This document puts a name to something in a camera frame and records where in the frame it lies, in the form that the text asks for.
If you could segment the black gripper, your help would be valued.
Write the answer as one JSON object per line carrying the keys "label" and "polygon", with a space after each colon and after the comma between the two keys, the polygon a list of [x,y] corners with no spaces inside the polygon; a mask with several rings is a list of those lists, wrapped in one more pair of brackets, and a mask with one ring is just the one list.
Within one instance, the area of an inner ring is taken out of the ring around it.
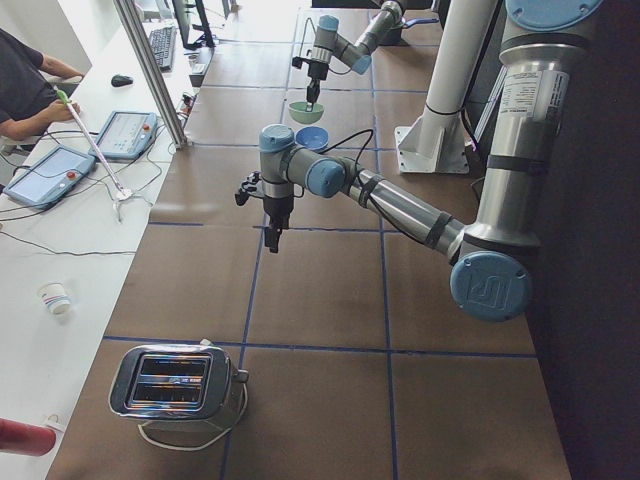
{"label": "black gripper", "polygon": [[269,217],[269,227],[266,227],[264,232],[264,245],[269,250],[278,252],[283,229],[289,228],[290,215],[294,209],[294,196],[281,198],[265,196],[263,208]]}
{"label": "black gripper", "polygon": [[323,61],[308,61],[308,77],[311,79],[306,87],[306,101],[316,103],[320,94],[320,82],[327,79],[329,64]]}

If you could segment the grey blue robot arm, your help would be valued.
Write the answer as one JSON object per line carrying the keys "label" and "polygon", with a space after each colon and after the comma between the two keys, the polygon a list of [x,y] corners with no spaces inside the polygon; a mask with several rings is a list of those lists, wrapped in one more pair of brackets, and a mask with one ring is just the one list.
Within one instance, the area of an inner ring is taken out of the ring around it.
{"label": "grey blue robot arm", "polygon": [[322,15],[316,25],[314,42],[306,58],[296,57],[296,65],[308,64],[310,78],[306,91],[306,110],[317,103],[321,82],[325,81],[332,58],[338,59],[351,71],[364,74],[371,64],[371,56],[386,34],[400,26],[406,11],[406,1],[378,1],[380,11],[369,25],[352,43],[339,32],[339,19],[332,15]]}
{"label": "grey blue robot arm", "polygon": [[454,1],[450,4],[422,115],[395,135],[402,171],[463,169],[459,129],[466,92],[493,16],[506,20],[499,52],[505,79],[475,221],[402,190],[355,160],[298,144],[285,125],[259,136],[252,175],[269,222],[264,244],[276,251],[289,226],[294,190],[329,198],[343,193],[451,263],[450,290],[467,314],[502,322],[523,313],[532,296],[529,271],[539,242],[533,231],[574,64],[588,51],[597,1]]}

